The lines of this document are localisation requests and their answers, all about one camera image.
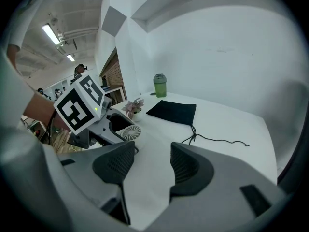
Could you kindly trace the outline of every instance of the wooden floor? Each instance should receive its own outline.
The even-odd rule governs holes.
[[[72,153],[77,151],[82,151],[82,148],[70,145],[67,140],[70,137],[70,132],[68,130],[61,129],[58,133],[53,132],[53,148],[57,154]],[[41,142],[48,144],[47,137],[42,139]]]

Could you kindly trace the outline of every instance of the cable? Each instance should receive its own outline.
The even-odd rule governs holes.
[[[77,152],[76,149],[74,149],[72,145],[71,145],[71,148],[72,148],[72,150],[74,150],[75,152]]]
[[[224,141],[224,142],[227,142],[227,143],[230,143],[230,144],[233,144],[233,143],[242,143],[242,144],[244,144],[245,146],[250,147],[250,145],[244,143],[243,141],[238,141],[238,140],[237,140],[237,141],[231,142],[231,141],[228,141],[228,140],[225,140],[225,139],[218,139],[218,140],[216,140],[216,139],[204,137],[204,136],[202,136],[201,134],[196,133],[197,130],[195,129],[195,127],[194,127],[193,125],[191,125],[191,130],[192,130],[192,132],[193,132],[193,135],[192,135],[191,137],[189,137],[189,138],[183,140],[182,143],[184,143],[185,141],[187,141],[187,140],[190,139],[190,141],[189,141],[189,145],[190,145],[191,142],[192,142],[192,140],[195,142],[196,137],[197,137],[197,136],[200,136],[200,137],[202,137],[202,138],[204,138],[204,139],[206,139],[206,140],[212,140],[212,141],[216,141],[216,142],[218,142],[218,141]]]
[[[50,145],[50,142],[51,142],[51,139],[52,139],[52,124],[53,124],[53,121],[54,121],[56,114],[57,114],[57,111],[55,109],[52,116],[49,119],[49,122],[48,122],[48,125],[47,125],[47,128],[46,128],[46,133],[47,133],[47,136],[48,136],[48,144],[49,145]]]

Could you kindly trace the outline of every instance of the person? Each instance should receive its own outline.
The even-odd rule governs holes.
[[[51,100],[51,97],[50,97],[49,95],[45,95],[45,94],[44,94],[42,88],[39,88],[39,89],[38,89],[38,92],[39,92],[41,95],[45,96],[47,99],[50,99],[50,100]]]
[[[12,16],[6,31],[3,33],[1,47],[6,51],[7,58],[12,64],[16,75],[20,74],[16,67],[16,55],[21,49],[27,28],[42,1],[43,0],[24,0],[16,8],[15,14]],[[24,115],[47,125],[55,110],[54,102],[46,99],[38,92],[33,92],[32,97],[29,99],[30,101],[24,110]],[[69,130],[68,126],[58,114],[55,116],[54,125]]]
[[[60,89],[59,88],[56,88],[55,89],[55,97],[56,97],[56,100],[58,100],[59,99],[59,97],[61,96],[61,92],[60,92]]]
[[[87,66],[85,67],[83,64],[77,65],[74,70],[74,78],[72,83],[74,83],[78,78],[81,78],[85,70],[87,70]]]
[[[107,80],[106,80],[106,76],[104,75],[102,77],[102,87],[106,87],[107,86]]]

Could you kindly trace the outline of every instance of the ceiling light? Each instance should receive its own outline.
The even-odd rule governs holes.
[[[72,62],[75,61],[75,59],[71,56],[71,54],[67,55],[67,57],[68,57],[69,60],[71,60]]]
[[[49,24],[44,25],[42,29],[55,44],[60,44],[59,39],[55,36]]]

